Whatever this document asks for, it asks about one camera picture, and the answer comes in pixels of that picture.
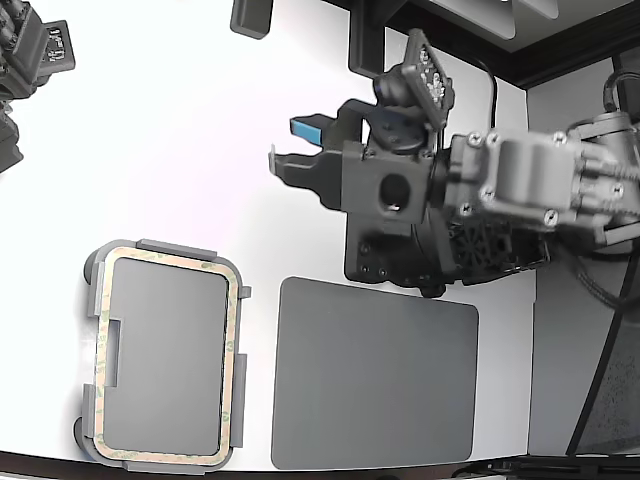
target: robotic arm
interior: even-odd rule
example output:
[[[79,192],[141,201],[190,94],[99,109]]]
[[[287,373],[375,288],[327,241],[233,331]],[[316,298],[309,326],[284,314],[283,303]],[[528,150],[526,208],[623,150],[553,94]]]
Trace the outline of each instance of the robotic arm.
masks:
[[[67,22],[43,23],[28,2],[0,0],[0,173],[22,160],[9,102],[75,68]]]
[[[444,148],[453,82],[420,30],[410,32],[404,62],[373,86],[377,105],[349,100],[335,119],[291,120],[291,132],[319,154],[270,155],[285,184],[347,213],[348,279],[434,298],[455,281],[537,268],[558,246],[577,258],[640,237],[637,130],[626,113],[553,135],[454,135]]]

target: gray tray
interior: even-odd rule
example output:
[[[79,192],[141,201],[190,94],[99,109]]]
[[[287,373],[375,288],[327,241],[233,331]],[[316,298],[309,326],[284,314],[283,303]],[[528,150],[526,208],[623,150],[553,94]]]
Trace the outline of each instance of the gray tray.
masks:
[[[271,458],[282,470],[467,460],[478,312],[301,278],[282,284]]]
[[[215,252],[115,241],[85,265],[98,319],[94,384],[74,434],[95,461],[204,474],[242,446],[239,272]]]

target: black metal frame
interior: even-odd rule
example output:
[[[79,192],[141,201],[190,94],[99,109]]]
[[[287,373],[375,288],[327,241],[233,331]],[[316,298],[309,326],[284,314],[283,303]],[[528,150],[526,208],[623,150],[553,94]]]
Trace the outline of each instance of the black metal frame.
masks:
[[[619,7],[531,46],[510,53],[407,0],[323,0],[349,10],[349,68],[367,77],[384,68],[384,27],[403,33],[421,28],[437,49],[529,89],[640,45],[640,2]],[[231,28],[262,38],[269,32],[273,0],[235,0]]]

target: gray wall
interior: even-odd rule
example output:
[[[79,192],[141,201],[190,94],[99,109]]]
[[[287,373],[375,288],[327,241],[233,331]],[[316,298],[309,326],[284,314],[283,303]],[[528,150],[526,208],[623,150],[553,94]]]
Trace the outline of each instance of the gray wall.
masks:
[[[603,113],[606,60],[528,92],[529,127],[553,132]],[[619,293],[626,264],[591,264]],[[564,455],[591,386],[613,312],[592,299],[563,265],[538,271],[529,453]]]

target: gray panel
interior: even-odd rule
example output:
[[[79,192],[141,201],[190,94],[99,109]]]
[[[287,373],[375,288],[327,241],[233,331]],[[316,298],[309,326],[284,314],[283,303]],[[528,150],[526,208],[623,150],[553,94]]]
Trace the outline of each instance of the gray panel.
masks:
[[[605,60],[528,91],[531,130],[551,133],[603,113]],[[626,264],[590,263],[593,277],[619,292]],[[589,392],[613,313],[560,264],[537,272],[529,453],[564,455]]]
[[[122,332],[117,387],[105,389],[111,448],[218,451],[227,288],[220,275],[116,261],[111,316]]]
[[[314,470],[466,460],[477,348],[475,307],[285,280],[273,464]]]
[[[481,23],[482,16],[474,19],[476,23],[473,23],[442,8],[434,8],[434,0],[413,1],[431,11],[436,11],[439,14],[444,13],[442,14],[444,18],[461,25],[508,52],[515,52],[551,35],[626,5],[632,0],[558,0],[557,18],[555,19],[548,18],[556,14],[556,9],[553,8],[553,5],[548,0],[546,2],[543,0],[536,0],[535,2],[532,0],[513,0],[511,3],[513,4],[513,17],[515,20],[515,37],[510,39],[501,38],[499,33],[492,33],[489,28],[477,25],[477,23]],[[438,3],[446,4],[447,0],[438,0]],[[466,3],[473,4],[475,2],[467,0]]]
[[[588,263],[592,276],[620,292],[626,263]],[[533,324],[529,453],[564,455],[589,393],[613,312],[566,267],[538,270]]]
[[[635,272],[629,297],[640,293]],[[640,310],[635,309],[622,319],[577,453],[639,454],[639,400]]]
[[[573,122],[604,113],[602,89],[613,73],[611,59],[603,60],[527,91],[529,128],[552,133]]]

